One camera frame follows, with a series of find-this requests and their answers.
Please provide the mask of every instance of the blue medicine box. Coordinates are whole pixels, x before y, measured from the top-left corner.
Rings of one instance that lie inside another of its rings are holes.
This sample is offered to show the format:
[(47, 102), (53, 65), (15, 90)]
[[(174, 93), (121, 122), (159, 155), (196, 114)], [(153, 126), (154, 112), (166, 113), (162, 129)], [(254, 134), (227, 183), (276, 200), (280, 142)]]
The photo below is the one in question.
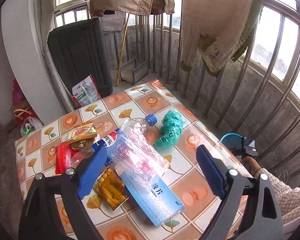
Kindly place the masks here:
[(125, 173), (122, 173), (120, 178), (143, 212), (157, 227), (162, 226), (185, 210), (184, 204), (160, 177), (157, 183), (149, 189), (129, 178)]

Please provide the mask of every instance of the teal plastic bag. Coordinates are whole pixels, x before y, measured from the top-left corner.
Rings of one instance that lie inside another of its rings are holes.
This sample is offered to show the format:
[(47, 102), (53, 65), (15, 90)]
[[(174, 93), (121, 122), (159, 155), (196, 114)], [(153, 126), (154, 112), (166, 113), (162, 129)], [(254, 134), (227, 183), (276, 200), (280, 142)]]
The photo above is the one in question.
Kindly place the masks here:
[(162, 123), (160, 132), (163, 135), (154, 143), (154, 147), (158, 150), (177, 144), (183, 129), (183, 120), (178, 112), (168, 111)]

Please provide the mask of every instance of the person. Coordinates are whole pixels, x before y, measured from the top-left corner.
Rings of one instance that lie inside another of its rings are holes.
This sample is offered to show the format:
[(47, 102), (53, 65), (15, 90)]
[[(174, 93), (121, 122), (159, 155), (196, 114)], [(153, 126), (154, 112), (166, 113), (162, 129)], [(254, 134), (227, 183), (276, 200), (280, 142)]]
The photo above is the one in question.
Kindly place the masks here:
[(277, 198), (283, 221), (285, 239), (288, 239), (300, 225), (300, 188), (292, 189), (269, 171), (262, 168), (255, 159), (245, 157), (242, 160), (244, 166), (250, 167), (250, 174), (256, 179), (261, 173), (265, 173), (272, 185)]

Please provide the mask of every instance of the blue bottle cap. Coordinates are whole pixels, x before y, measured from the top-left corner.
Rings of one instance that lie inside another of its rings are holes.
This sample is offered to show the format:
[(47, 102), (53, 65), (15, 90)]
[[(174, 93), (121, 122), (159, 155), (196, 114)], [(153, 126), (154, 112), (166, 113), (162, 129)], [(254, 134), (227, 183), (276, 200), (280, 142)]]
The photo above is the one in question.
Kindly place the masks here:
[(154, 126), (157, 123), (157, 118), (154, 114), (149, 114), (145, 117), (146, 121), (150, 126)]

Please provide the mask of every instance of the table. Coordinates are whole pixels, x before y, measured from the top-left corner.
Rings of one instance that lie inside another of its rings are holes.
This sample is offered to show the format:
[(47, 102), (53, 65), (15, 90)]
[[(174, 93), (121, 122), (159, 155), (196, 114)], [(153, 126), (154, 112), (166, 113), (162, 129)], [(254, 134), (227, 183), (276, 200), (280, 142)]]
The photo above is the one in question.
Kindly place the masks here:
[[(221, 159), (229, 168), (236, 169), (244, 176), (250, 174), (159, 80), (135, 86), (84, 106), (16, 141), (18, 178), (23, 198), (26, 199), (36, 173), (43, 172), (46, 177), (55, 174), (57, 146), (66, 141), (69, 130), (75, 125), (92, 120), (94, 124), (99, 124), (97, 132), (103, 137), (119, 127), (127, 118), (154, 114), (158, 123), (147, 137), (150, 143), (154, 143), (160, 136), (161, 120), (169, 110), (181, 114), (184, 128), (176, 146), (159, 151), (171, 162), (163, 180), (184, 202), (185, 211), (166, 225), (156, 228), (149, 223), (133, 198), (115, 212), (106, 201), (98, 198), (93, 190), (82, 202), (106, 240), (198, 239), (221, 201), (212, 194), (196, 161), (197, 146), (204, 144), (213, 157)], [(189, 195), (193, 196), (193, 201), (187, 200)], [(56, 202), (67, 235), (76, 239), (60, 195), (56, 195)], [(245, 203), (246, 198), (242, 197), (228, 236), (238, 228)]]

